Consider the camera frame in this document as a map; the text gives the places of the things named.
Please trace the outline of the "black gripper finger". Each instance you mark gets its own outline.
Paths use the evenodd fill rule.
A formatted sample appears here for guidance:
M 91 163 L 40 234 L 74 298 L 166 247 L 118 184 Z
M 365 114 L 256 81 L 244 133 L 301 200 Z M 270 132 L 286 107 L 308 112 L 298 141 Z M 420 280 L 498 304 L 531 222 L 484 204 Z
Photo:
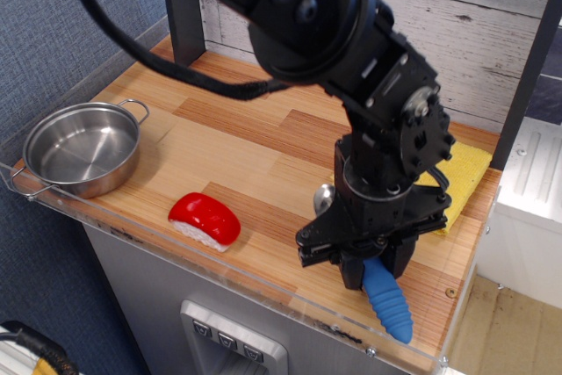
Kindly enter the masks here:
M 380 236 L 377 239 L 377 244 L 382 247 L 382 252 L 378 259 L 395 279 L 400 278 L 404 274 L 414 254 L 418 240 L 418 234 L 405 237 Z
M 363 287 L 364 259 L 342 252 L 338 266 L 345 288 L 360 291 Z

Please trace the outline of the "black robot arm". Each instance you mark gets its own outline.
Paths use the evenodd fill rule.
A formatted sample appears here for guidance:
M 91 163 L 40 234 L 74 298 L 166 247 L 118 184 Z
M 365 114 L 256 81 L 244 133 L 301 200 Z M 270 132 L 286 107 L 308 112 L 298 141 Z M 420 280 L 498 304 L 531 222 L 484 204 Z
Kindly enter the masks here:
M 335 195 L 297 234 L 303 266 L 330 262 L 361 288 L 377 257 L 400 277 L 421 234 L 445 225 L 437 168 L 454 137 L 436 72 L 381 0 L 220 0 L 249 21 L 260 66 L 282 83 L 339 98 L 351 131 L 335 143 Z

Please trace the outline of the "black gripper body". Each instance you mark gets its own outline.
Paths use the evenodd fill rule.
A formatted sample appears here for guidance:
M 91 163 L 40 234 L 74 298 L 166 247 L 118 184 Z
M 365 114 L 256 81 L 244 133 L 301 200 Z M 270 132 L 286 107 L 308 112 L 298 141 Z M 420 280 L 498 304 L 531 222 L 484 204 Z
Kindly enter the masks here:
M 432 167 L 427 174 L 436 186 L 406 183 L 378 190 L 355 173 L 349 159 L 335 166 L 335 196 L 328 209 L 296 235 L 304 267 L 326 262 L 312 247 L 331 244 L 353 255 L 352 245 L 376 237 L 425 234 L 443 228 L 444 210 L 451 205 L 444 174 Z

